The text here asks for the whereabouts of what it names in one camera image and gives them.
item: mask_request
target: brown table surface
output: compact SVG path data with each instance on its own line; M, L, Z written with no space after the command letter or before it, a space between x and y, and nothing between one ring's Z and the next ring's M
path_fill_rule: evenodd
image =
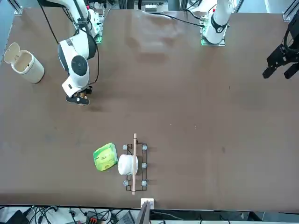
M46 13L59 40L73 34L62 9ZM65 101L41 10L25 9L8 42L46 72L30 84L1 64L0 203L138 208L153 197L161 209L298 211L299 76L285 80L284 67L262 77L287 23L233 14L230 25L226 47L203 47L196 26L111 10L81 107ZM97 57L89 65L93 80ZM121 155L134 133L149 145L149 187L132 196L117 166L96 170L93 152L113 142Z

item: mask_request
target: white cup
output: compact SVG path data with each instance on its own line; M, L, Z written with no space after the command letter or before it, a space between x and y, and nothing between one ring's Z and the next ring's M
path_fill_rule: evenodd
M138 159L136 156L136 169L135 174L138 170ZM132 155L121 155L118 160L118 172L120 175L132 175L133 174L133 156Z
M10 63L15 72L31 83L38 83L45 69L42 64L29 51L20 50L17 43L12 43L6 50L3 59Z

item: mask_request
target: paper towel roll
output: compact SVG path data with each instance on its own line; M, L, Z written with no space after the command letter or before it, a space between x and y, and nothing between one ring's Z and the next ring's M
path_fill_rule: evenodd
M138 170L138 159L136 156L136 169L135 174ZM121 155L118 160L118 172L120 175L132 175L133 174L133 156L132 155Z

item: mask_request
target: green package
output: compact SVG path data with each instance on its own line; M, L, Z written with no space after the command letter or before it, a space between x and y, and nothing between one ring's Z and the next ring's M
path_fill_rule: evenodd
M93 152L93 160L99 171L104 171L117 164L116 147L113 143L108 143Z

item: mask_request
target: wooden rod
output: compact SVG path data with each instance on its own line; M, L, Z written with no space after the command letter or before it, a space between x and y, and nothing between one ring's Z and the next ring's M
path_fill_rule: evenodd
M137 134L134 134L134 146L133 146L133 183L132 183L132 195L135 194L135 170L136 170L136 145L137 145Z

